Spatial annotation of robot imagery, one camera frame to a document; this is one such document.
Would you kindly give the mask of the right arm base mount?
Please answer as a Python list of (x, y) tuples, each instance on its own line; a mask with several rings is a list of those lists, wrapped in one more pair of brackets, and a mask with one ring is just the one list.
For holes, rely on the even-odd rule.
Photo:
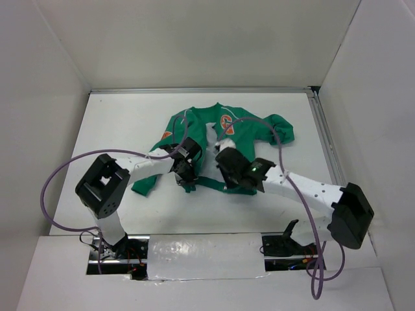
[(265, 271), (297, 271), (313, 269), (318, 258), (315, 243), (301, 246), (292, 238), (299, 220), (293, 220), (282, 233), (262, 234), (259, 252), (264, 256)]

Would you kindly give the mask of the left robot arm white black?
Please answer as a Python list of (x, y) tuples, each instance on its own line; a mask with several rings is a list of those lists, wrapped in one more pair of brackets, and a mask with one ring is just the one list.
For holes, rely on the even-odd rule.
[(187, 137), (182, 144), (165, 144), (144, 156), (115, 159), (102, 154), (94, 160), (75, 193), (92, 213), (107, 254), (123, 258), (131, 246), (117, 213), (126, 189), (139, 180), (171, 172), (180, 186), (194, 185), (201, 157), (202, 148)]

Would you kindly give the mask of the green zip-up jacket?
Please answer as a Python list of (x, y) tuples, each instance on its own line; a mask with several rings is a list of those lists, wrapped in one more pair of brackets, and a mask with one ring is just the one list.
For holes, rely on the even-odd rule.
[(223, 106), (216, 103), (207, 108), (187, 108), (171, 117), (163, 136), (153, 149), (165, 144), (179, 143), (185, 128), (187, 135), (203, 149), (201, 158), (195, 163), (198, 176), (195, 185), (200, 185), (226, 194), (242, 194), (253, 196), (255, 190), (241, 187), (227, 188), (220, 170), (215, 165), (215, 143), (222, 139), (231, 139), (236, 149), (249, 161), (255, 159), (255, 142), (264, 141), (277, 145), (273, 131), (278, 134), (281, 144), (294, 141), (294, 128), (283, 117), (271, 114), (258, 121), (255, 115), (240, 107)]

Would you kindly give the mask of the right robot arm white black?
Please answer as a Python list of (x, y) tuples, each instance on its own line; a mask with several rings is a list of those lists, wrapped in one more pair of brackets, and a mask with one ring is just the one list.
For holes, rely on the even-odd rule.
[(321, 215), (300, 222), (293, 220), (283, 234), (283, 247), (290, 254), (319, 240), (334, 240), (348, 249), (360, 249), (374, 211), (362, 189), (348, 183), (345, 187), (318, 182), (287, 170), (269, 160), (249, 161), (240, 151), (227, 147), (215, 161), (229, 186), (240, 186), (265, 194), (276, 194), (306, 203)]

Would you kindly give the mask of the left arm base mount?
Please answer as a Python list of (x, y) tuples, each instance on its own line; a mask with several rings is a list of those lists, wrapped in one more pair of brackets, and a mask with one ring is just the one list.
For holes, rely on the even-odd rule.
[(148, 235), (130, 235), (115, 248), (91, 231), (79, 234), (79, 240), (89, 247), (87, 275), (127, 275), (136, 281), (148, 279)]

